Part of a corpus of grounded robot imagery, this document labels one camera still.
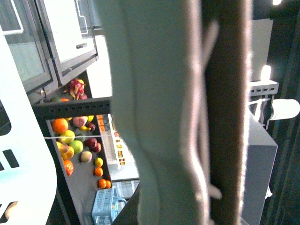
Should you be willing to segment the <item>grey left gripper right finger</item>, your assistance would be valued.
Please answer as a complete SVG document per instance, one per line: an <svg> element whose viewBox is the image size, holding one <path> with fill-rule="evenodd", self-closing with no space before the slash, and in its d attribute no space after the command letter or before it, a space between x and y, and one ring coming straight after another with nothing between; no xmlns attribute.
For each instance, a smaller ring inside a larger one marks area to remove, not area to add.
<svg viewBox="0 0 300 225"><path fill-rule="evenodd" d="M239 225L247 163L251 74L250 0L202 1L203 64L208 105L210 216L218 225Z"/></svg>

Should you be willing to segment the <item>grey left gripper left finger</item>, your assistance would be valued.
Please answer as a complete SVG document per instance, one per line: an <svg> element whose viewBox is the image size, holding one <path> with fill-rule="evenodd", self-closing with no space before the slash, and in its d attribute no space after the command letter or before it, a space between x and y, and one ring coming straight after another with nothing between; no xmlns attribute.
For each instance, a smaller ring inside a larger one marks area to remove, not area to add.
<svg viewBox="0 0 300 225"><path fill-rule="evenodd" d="M141 225L207 225L208 149L198 0L102 0L112 114L140 176Z"/></svg>

